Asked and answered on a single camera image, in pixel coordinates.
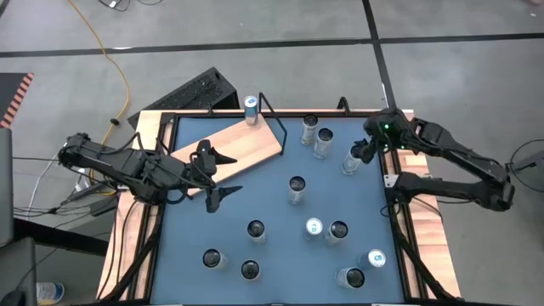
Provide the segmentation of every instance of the wooden plank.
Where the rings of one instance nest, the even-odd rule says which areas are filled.
[[[244,120],[226,129],[206,137],[220,154],[235,158],[237,162],[228,165],[218,165],[218,172],[213,180],[219,183],[271,156],[281,152],[281,145],[272,133],[263,116],[258,116],[256,125],[248,125]],[[196,151],[198,141],[176,150],[172,156],[180,161],[189,163],[189,156]],[[192,196],[201,190],[191,189]]]

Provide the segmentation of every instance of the black box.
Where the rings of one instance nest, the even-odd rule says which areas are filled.
[[[240,108],[238,93],[219,71],[212,67],[171,93],[148,105],[145,110],[236,110]],[[139,112],[128,118],[136,129]]]

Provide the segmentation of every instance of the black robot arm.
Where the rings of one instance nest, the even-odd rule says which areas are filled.
[[[413,118],[408,121],[401,110],[385,109],[364,124],[370,142],[356,142],[359,158],[369,163],[377,150],[404,149],[422,152],[455,163],[481,180],[477,183],[445,182],[436,178],[420,178],[414,173],[394,176],[389,196],[410,202],[413,196],[429,194],[470,200],[480,206],[503,212],[512,206],[514,187],[505,167],[498,161],[480,156],[456,142],[439,124]]]
[[[140,149],[128,146],[138,140]],[[216,165],[236,162],[235,159],[220,155],[210,144],[202,140],[196,152],[190,154],[190,163],[184,163],[172,156],[163,155],[161,150],[143,150],[139,134],[136,133],[122,148],[113,149],[95,143],[85,133],[70,136],[59,151],[59,162],[64,167],[90,168],[102,173],[115,184],[130,189],[134,200],[149,205],[180,203],[190,188],[206,190],[206,207],[215,213],[219,203],[227,195],[241,187],[215,189],[211,177],[217,172]],[[182,196],[176,201],[167,198],[169,190],[180,190]]]

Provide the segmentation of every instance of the can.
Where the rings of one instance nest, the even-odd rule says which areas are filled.
[[[358,265],[361,269],[381,268],[385,265],[385,254],[382,250],[371,250],[360,256]]]
[[[241,275],[248,281],[256,281],[261,277],[261,268],[254,260],[246,260],[241,265]]]
[[[326,230],[325,241],[330,244],[337,244],[348,236],[348,226],[342,221],[334,221]]]
[[[329,147],[332,142],[332,131],[328,128],[322,128],[315,138],[314,157],[324,159],[329,153]]]
[[[365,284],[365,274],[358,268],[344,268],[335,275],[337,284],[349,289],[361,288]]]
[[[303,136],[300,138],[300,143],[303,145],[311,145],[315,141],[315,132],[317,132],[317,116],[306,115],[303,119]]]
[[[323,231],[323,223],[318,218],[309,218],[306,221],[306,226],[304,227],[304,235],[306,240],[313,240],[315,237],[321,235]]]
[[[255,125],[258,122],[258,107],[257,98],[253,96],[247,96],[244,99],[244,112],[246,114],[246,123],[249,125]]]
[[[204,252],[202,262],[209,269],[223,269],[229,260],[220,251],[216,249],[209,249]]]
[[[247,225],[247,233],[255,243],[264,243],[266,241],[264,224],[259,220],[253,220]]]
[[[65,295],[65,287],[60,283],[37,282],[36,297],[38,305],[54,305]]]
[[[355,173],[355,170],[357,170],[361,162],[361,159],[358,156],[359,147],[354,145],[351,147],[351,149],[349,149],[346,158],[343,159],[342,173],[346,175],[353,175]]]
[[[306,188],[306,181],[303,177],[292,177],[289,180],[289,203],[298,204],[303,198],[304,188]]]

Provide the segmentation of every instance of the can lid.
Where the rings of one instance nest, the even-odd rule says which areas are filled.
[[[385,264],[385,254],[378,249],[368,252],[368,261],[374,267],[381,268]]]
[[[361,288],[365,283],[365,275],[363,271],[357,268],[352,268],[346,274],[348,284],[353,288]]]
[[[247,96],[244,99],[244,106],[245,107],[255,107],[255,105],[257,105],[257,98],[255,98],[253,96]]]
[[[309,114],[304,116],[304,124],[306,124],[309,127],[313,127],[317,125],[317,116]]]
[[[217,267],[220,261],[221,253],[219,253],[216,249],[209,249],[205,251],[204,256],[202,256],[202,262],[208,268]]]
[[[251,237],[260,237],[264,233],[264,224],[259,220],[253,220],[247,225],[247,233]]]
[[[323,230],[323,223],[318,218],[310,218],[306,221],[306,230],[311,235],[319,235]]]
[[[331,233],[337,238],[344,238],[348,235],[348,226],[342,221],[335,221],[331,224]]]
[[[244,278],[252,280],[258,276],[260,268],[258,263],[254,260],[247,260],[241,266],[241,274]]]
[[[329,141],[332,139],[332,131],[326,127],[322,128],[317,135],[323,141]]]
[[[306,181],[303,177],[295,176],[289,180],[289,187],[295,191],[301,191],[306,186]]]

